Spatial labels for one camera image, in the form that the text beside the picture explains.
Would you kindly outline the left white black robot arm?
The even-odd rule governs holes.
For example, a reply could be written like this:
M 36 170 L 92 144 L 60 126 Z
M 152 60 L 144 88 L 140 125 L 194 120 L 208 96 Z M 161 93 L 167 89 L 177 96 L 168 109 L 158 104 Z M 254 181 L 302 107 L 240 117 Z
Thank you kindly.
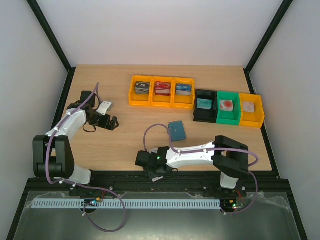
M 64 117 L 46 134 L 37 135 L 32 141 L 33 171 L 37 178 L 46 178 L 49 183 L 71 182 L 87 185 L 92 172 L 75 163 L 71 140 L 86 124 L 113 131 L 119 126 L 117 117 L 108 111 L 113 103 L 102 101 L 96 90 L 82 91 L 80 100 L 71 103 Z

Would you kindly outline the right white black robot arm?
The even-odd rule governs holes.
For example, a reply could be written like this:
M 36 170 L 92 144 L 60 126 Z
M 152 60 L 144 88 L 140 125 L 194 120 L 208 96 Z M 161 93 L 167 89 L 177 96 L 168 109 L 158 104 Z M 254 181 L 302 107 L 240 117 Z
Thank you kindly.
M 220 170 L 218 191 L 229 196 L 236 189 L 238 180 L 249 176 L 249 148 L 226 136 L 216 136 L 206 144 L 174 148 L 164 146 L 151 151 L 140 150 L 135 165 L 143 168 L 148 178 L 158 181 L 174 170 L 187 166 L 208 165 Z

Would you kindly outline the teal leather card holder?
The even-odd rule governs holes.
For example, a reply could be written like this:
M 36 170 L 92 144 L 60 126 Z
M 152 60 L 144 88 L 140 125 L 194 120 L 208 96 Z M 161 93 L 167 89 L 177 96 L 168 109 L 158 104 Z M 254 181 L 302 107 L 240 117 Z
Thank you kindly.
M 182 121 L 173 121 L 168 124 L 170 139 L 172 142 L 184 141 L 187 139 Z

